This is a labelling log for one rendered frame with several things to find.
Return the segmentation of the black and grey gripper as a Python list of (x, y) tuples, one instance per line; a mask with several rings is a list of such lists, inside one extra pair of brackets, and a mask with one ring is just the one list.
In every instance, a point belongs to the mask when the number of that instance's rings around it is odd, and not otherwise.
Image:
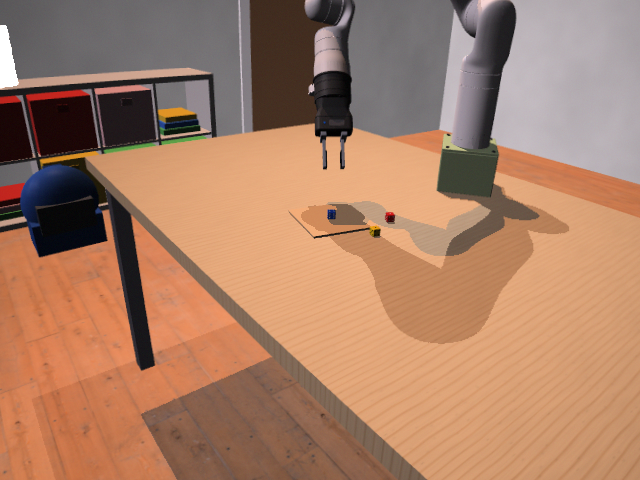
[(326, 137), (340, 137), (340, 169), (345, 168), (344, 143), (353, 132), (351, 82), (349, 57), (344, 51), (329, 49), (315, 56), (309, 95), (314, 96), (317, 108), (315, 136), (322, 143), (323, 170), (327, 170)]

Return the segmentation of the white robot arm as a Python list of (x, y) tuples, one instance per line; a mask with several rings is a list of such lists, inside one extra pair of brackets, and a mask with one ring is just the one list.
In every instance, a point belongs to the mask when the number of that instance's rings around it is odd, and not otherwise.
[[(475, 38), (463, 58), (451, 143), (467, 149), (489, 147), (502, 71), (508, 60), (516, 25), (511, 0), (451, 0), (464, 30)], [(348, 55), (354, 0), (306, 0), (310, 20), (334, 26), (315, 35), (315, 56), (337, 49)], [(476, 37), (475, 37), (476, 36)]]

